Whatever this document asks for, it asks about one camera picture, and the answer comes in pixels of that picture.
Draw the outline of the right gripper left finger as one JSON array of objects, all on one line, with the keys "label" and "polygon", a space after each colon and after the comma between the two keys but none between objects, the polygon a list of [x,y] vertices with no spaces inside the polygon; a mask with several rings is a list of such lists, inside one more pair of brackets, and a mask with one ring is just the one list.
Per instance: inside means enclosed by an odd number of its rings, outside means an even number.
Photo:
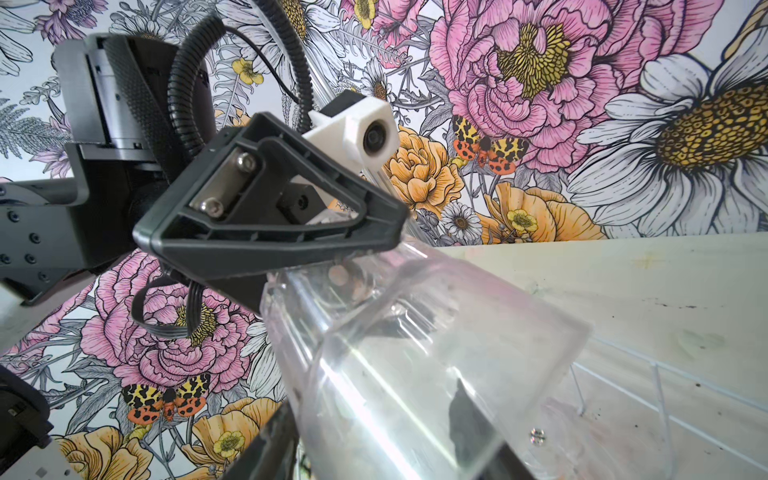
[{"label": "right gripper left finger", "polygon": [[299,432],[293,411],[290,405],[282,405],[221,479],[292,479],[298,445]]}]

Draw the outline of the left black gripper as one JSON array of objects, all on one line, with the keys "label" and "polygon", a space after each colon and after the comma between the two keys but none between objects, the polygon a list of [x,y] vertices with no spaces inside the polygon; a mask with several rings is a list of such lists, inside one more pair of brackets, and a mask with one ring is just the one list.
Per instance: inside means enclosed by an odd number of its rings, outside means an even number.
[{"label": "left black gripper", "polygon": [[388,251],[407,207],[270,113],[227,128],[133,230],[146,253],[256,311],[273,270]]}]

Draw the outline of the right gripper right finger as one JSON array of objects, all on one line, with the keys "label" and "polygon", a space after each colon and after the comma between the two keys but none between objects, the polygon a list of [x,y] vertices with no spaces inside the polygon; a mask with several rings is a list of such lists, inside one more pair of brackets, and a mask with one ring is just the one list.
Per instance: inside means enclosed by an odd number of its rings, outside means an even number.
[{"label": "right gripper right finger", "polygon": [[457,464],[470,470],[474,479],[533,479],[514,451],[506,443],[499,443],[497,429],[470,397],[461,379],[457,380],[448,418]]}]

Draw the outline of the clear plastic cup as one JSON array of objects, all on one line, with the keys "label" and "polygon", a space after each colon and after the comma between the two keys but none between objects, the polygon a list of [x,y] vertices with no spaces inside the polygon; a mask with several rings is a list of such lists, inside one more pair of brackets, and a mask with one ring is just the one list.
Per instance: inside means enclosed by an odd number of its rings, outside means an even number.
[{"label": "clear plastic cup", "polygon": [[520,456],[590,328],[414,239],[271,273],[261,312],[318,479],[474,479],[449,437],[461,379]]}]

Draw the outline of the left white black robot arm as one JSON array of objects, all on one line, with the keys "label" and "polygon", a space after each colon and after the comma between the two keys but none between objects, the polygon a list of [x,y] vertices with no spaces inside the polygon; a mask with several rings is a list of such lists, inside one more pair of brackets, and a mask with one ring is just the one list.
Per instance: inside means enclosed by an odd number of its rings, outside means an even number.
[{"label": "left white black robot arm", "polygon": [[358,176],[398,148],[389,106],[344,92],[313,108],[288,11],[261,1],[298,83],[299,123],[263,113],[217,129],[204,59],[209,16],[180,45],[126,35],[55,50],[72,176],[1,187],[1,317],[29,325],[131,251],[248,308],[266,274],[394,248],[408,215]]}]

